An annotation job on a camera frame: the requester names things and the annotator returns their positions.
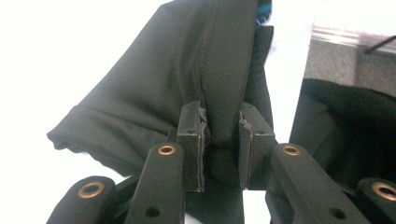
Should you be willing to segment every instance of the white background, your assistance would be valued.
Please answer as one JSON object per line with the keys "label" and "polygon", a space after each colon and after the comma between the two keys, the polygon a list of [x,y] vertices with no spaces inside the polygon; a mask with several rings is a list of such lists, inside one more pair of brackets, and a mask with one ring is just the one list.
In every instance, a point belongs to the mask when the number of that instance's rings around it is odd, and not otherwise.
{"label": "white background", "polygon": [[[267,60],[275,131],[289,139],[315,0],[275,3]],[[0,0],[0,223],[45,223],[77,181],[122,177],[47,139],[100,81],[165,1]],[[269,223],[264,193],[245,193],[246,223]]]}

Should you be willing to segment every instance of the black plastic part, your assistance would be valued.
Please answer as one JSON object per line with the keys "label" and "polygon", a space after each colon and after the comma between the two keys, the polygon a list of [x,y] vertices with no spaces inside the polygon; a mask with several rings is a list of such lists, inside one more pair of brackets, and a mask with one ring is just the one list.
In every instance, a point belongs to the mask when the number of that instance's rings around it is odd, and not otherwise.
{"label": "black plastic part", "polygon": [[[379,188],[382,190],[380,194],[375,192],[375,184],[386,184],[390,186],[393,191],[386,188]],[[358,207],[364,215],[372,223],[396,223],[396,185],[390,181],[379,178],[367,178],[359,182],[357,201]]]}
{"label": "black plastic part", "polygon": [[176,129],[169,130],[167,142],[171,142],[171,143],[177,142],[177,130]]}
{"label": "black plastic part", "polygon": [[185,151],[184,186],[186,191],[204,191],[206,119],[199,101],[183,105],[177,129],[177,143]]}
{"label": "black plastic part", "polygon": [[239,180],[243,189],[266,189],[274,131],[253,105],[242,103],[239,120]]}
{"label": "black plastic part", "polygon": [[111,204],[114,204],[116,213],[110,217],[109,223],[123,223],[130,208],[130,202],[134,196],[140,175],[131,176],[120,182],[117,186],[117,192],[113,195]]}
{"label": "black plastic part", "polygon": [[[78,192],[87,184],[102,183],[103,190],[97,186],[85,188],[95,192],[99,190],[96,196],[90,198],[81,198]],[[109,220],[114,215],[114,209],[111,209],[111,197],[116,192],[113,180],[102,176],[90,176],[78,181],[64,197],[55,206],[48,224],[73,223],[73,224],[99,224],[111,223]]]}
{"label": "black plastic part", "polygon": [[294,211],[292,223],[369,223],[304,148],[277,145],[271,165]]}
{"label": "black plastic part", "polygon": [[271,191],[265,192],[268,210],[271,213],[272,223],[291,223],[294,212],[288,200],[276,196]]}
{"label": "black plastic part", "polygon": [[[175,151],[163,155],[162,147]],[[183,156],[173,143],[150,150],[124,223],[184,223]]]}

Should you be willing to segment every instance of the dark green fabric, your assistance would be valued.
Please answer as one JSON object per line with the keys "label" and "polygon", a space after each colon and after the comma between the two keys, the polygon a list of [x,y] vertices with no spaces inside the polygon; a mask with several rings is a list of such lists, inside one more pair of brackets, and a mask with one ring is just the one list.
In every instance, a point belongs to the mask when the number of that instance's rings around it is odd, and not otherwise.
{"label": "dark green fabric", "polygon": [[[206,223],[242,223],[237,121],[244,99],[272,123],[262,67],[273,29],[255,23],[257,4],[176,0],[161,6],[48,138],[57,149],[87,151],[122,175],[138,175],[151,147],[177,128],[181,107],[201,101],[211,133],[208,184],[206,193],[187,195],[187,212]],[[197,212],[200,206],[212,212]]]}
{"label": "dark green fabric", "polygon": [[306,148],[349,188],[365,177],[396,182],[396,99],[305,79],[290,142]]}

